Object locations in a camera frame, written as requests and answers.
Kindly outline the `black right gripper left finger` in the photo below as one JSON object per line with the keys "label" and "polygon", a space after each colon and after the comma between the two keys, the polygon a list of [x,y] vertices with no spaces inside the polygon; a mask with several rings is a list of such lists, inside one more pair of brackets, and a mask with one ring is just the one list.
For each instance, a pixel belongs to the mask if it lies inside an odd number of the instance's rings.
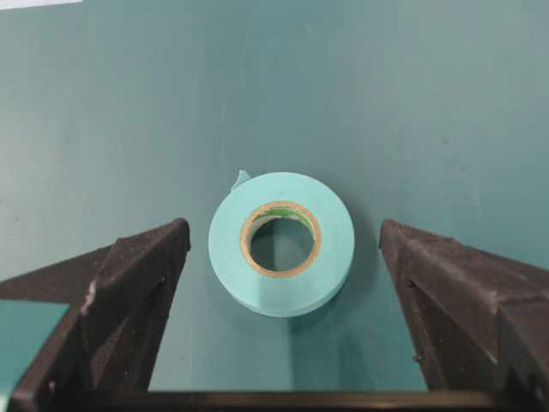
{"label": "black right gripper left finger", "polygon": [[189,250],[189,224],[176,219],[3,281],[4,298],[69,307],[9,406],[38,411],[70,381],[81,391],[146,391]]}

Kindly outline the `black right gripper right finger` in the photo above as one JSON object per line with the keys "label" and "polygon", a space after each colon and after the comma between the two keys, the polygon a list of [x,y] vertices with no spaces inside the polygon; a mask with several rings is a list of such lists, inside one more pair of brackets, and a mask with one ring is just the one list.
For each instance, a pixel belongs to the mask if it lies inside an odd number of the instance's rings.
{"label": "black right gripper right finger", "polygon": [[379,249],[431,391],[548,409],[548,271],[395,220]]}

